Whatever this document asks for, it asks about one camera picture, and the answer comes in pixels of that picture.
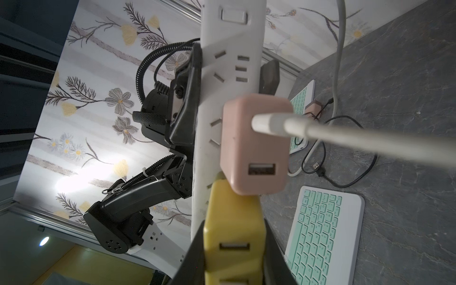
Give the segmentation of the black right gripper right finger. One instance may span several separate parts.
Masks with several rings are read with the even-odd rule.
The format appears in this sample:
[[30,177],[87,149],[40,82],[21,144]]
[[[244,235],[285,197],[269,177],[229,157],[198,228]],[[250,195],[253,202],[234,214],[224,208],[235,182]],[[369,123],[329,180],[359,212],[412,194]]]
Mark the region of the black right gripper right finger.
[[274,233],[265,220],[266,245],[263,257],[264,285],[296,285]]

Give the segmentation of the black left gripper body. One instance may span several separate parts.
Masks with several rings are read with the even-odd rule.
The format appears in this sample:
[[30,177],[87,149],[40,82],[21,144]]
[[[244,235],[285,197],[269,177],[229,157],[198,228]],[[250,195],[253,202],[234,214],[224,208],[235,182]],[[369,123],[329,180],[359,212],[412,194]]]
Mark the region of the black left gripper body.
[[171,123],[177,117],[182,101],[176,99],[171,86],[158,81],[145,97],[141,110],[133,112],[133,121],[145,129],[143,134],[156,142],[170,143]]

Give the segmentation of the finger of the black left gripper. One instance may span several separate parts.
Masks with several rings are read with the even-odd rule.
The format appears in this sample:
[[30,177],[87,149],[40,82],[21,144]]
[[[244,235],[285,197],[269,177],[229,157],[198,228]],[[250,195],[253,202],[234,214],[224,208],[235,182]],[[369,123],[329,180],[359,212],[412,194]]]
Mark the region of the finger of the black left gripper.
[[185,64],[176,70],[172,91],[180,99],[177,117],[171,123],[169,139],[176,146],[190,146],[194,143],[198,106],[201,94],[201,69],[203,53],[201,45],[194,43]]
[[274,96],[280,84],[280,64],[273,59],[260,70],[259,94]]

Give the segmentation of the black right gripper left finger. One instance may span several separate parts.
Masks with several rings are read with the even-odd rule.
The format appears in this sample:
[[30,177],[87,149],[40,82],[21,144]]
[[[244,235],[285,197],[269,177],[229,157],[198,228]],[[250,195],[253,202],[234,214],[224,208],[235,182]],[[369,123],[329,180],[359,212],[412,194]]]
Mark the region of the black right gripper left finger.
[[171,285],[205,284],[204,222],[200,224],[178,272],[171,280]]

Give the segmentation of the yellow charger plug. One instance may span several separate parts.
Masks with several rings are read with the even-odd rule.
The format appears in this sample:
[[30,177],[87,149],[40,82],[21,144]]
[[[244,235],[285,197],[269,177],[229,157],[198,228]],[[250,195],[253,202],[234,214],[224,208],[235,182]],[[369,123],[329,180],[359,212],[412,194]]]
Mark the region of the yellow charger plug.
[[218,173],[203,229],[206,284],[261,285],[266,235],[259,196],[238,195]]

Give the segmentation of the white power strip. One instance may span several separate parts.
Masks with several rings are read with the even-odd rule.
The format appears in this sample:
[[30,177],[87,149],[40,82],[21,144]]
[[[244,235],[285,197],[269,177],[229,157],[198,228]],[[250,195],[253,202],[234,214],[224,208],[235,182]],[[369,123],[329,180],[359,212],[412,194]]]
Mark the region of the white power strip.
[[266,23],[266,1],[204,1],[203,51],[193,162],[191,237],[206,216],[211,185],[221,171],[223,107],[257,93]]

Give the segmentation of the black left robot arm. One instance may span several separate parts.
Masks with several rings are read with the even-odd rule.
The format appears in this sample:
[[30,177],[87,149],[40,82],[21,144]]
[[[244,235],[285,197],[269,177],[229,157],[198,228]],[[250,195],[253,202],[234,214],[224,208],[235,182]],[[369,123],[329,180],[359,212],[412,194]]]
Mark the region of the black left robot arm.
[[[282,190],[289,140],[256,133],[262,111],[290,111],[261,94],[262,41],[190,40],[150,53],[136,88],[134,121],[170,147],[130,180],[120,179],[84,219],[101,246],[155,265],[173,285],[276,285],[290,278],[260,195]],[[188,250],[157,226],[150,208],[210,191]]]

